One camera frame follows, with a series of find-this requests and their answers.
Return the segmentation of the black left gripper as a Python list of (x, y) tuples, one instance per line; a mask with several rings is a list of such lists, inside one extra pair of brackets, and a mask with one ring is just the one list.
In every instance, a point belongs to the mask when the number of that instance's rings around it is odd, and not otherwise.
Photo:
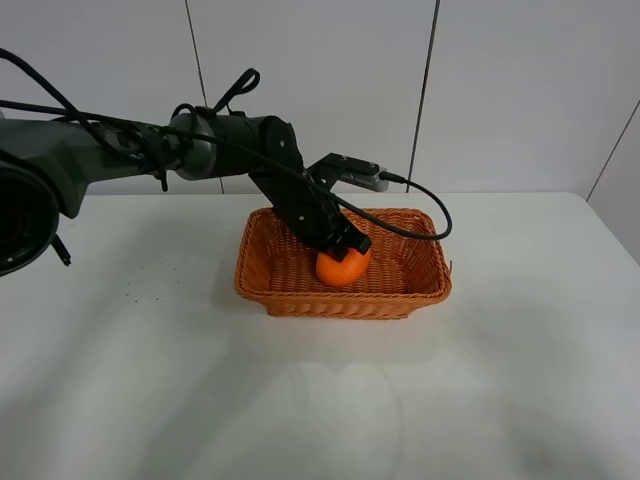
[[(259, 138), (263, 156), (298, 174), (304, 173), (291, 124), (275, 116), (265, 117), (259, 125)], [(266, 162), (260, 163), (249, 177), (300, 241), (339, 262), (351, 250), (361, 255), (369, 252), (371, 239), (348, 224), (337, 205), (310, 188), (306, 180), (283, 173)]]

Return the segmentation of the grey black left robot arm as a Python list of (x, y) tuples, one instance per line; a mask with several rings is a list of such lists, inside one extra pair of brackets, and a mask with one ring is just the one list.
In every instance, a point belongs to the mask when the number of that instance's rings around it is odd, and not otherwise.
[(75, 218), (90, 185), (173, 171), (188, 181), (247, 175), (296, 238), (335, 259), (368, 252), (371, 241), (306, 169), (291, 124), (276, 116), (219, 115), (196, 108), (168, 127), (103, 120), (1, 122), (1, 272), (13, 273), (54, 248), (61, 217)]

